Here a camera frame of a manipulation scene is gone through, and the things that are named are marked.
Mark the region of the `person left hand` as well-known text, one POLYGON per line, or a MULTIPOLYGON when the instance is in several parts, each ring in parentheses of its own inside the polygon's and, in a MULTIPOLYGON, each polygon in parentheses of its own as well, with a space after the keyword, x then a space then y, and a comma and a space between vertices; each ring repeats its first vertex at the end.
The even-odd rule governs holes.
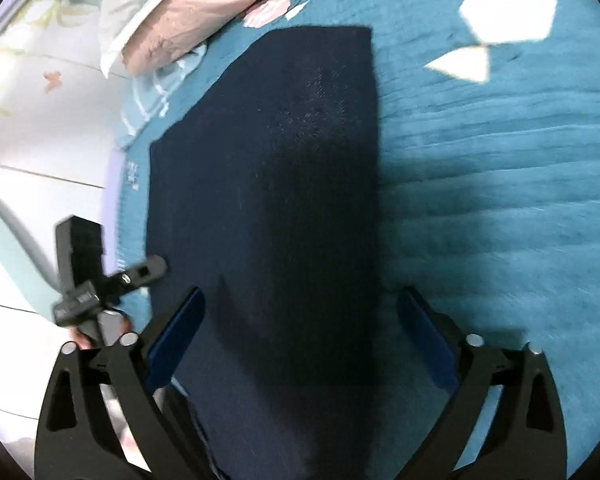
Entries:
POLYGON ((132 330, 132 322, 123 312, 104 311, 96 322, 71 327, 69 334, 80 349, 87 350, 113 344, 120 336, 132 330))

